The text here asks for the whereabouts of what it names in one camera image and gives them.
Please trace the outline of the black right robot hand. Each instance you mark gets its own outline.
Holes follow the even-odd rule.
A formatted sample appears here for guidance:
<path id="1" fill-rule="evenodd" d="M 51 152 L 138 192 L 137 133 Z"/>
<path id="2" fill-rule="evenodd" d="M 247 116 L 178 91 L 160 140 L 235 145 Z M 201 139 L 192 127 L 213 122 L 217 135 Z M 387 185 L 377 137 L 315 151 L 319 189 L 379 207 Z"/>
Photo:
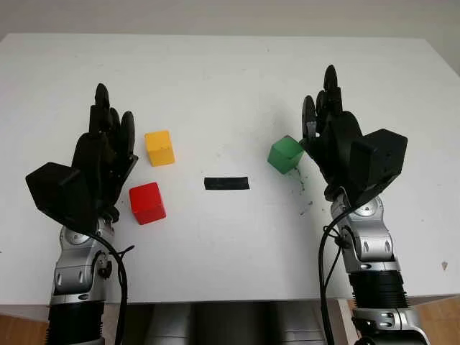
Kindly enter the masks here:
<path id="1" fill-rule="evenodd" d="M 352 186 L 349 177 L 351 143 L 362 135 L 356 117 L 343 110 L 336 69 L 329 65 L 323 89 L 303 101 L 302 148 L 319 167 L 326 181 L 324 196 L 334 201 Z"/>

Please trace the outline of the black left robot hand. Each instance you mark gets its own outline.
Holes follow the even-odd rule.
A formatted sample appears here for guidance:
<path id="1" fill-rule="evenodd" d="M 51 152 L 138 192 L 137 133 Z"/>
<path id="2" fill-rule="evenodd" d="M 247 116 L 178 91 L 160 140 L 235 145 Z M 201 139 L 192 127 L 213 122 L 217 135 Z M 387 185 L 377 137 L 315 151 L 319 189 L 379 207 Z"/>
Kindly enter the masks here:
<path id="1" fill-rule="evenodd" d="M 72 166 L 86 179 L 90 204 L 99 218 L 119 220 L 116 202 L 134 168 L 134 115 L 120 116 L 110 105 L 107 87 L 99 83 L 90 107 L 89 129 L 77 141 Z"/>

